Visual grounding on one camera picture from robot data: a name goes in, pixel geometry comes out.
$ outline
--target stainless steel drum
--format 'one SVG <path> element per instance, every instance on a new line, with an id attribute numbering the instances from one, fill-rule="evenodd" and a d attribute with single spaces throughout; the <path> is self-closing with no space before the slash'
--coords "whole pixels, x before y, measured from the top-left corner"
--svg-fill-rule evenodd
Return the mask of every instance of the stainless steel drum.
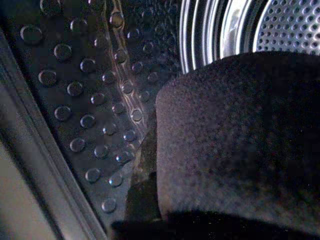
<path id="1" fill-rule="evenodd" d="M 180 60 L 187 73 L 246 52 L 320 54 L 320 0 L 183 0 Z"/>

